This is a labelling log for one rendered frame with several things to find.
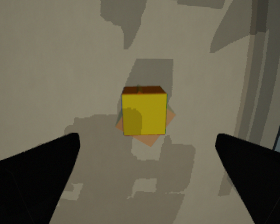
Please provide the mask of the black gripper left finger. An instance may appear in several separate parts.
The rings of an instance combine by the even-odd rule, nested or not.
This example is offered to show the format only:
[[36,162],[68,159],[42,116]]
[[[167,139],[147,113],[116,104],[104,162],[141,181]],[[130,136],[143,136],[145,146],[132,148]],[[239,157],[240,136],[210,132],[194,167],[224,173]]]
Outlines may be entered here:
[[0,224],[49,224],[79,150],[70,133],[0,160]]

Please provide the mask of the transparent orange cube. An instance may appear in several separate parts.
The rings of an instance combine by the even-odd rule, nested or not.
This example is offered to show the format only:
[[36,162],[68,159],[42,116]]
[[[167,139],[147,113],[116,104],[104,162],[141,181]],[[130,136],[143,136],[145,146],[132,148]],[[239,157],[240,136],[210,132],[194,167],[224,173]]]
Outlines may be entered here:
[[[144,95],[142,91],[141,85],[137,85],[137,94],[136,95]],[[166,121],[165,121],[165,129],[169,125],[169,123],[172,121],[172,119],[175,117],[174,111],[171,109],[169,104],[167,103],[167,109],[166,109]],[[115,128],[121,130],[124,132],[124,123],[123,123],[123,116],[122,116],[122,109],[119,112],[118,119],[116,122]],[[152,145],[156,142],[156,140],[159,138],[161,134],[153,134],[153,135],[130,135],[131,137],[137,139],[138,141],[146,144],[149,147],[152,147]]]

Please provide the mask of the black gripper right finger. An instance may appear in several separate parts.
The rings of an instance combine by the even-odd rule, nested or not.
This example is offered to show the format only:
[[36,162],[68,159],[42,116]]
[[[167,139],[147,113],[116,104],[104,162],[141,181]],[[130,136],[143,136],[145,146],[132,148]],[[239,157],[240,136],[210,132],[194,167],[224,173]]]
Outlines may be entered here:
[[220,160],[255,224],[280,224],[280,152],[224,134]]

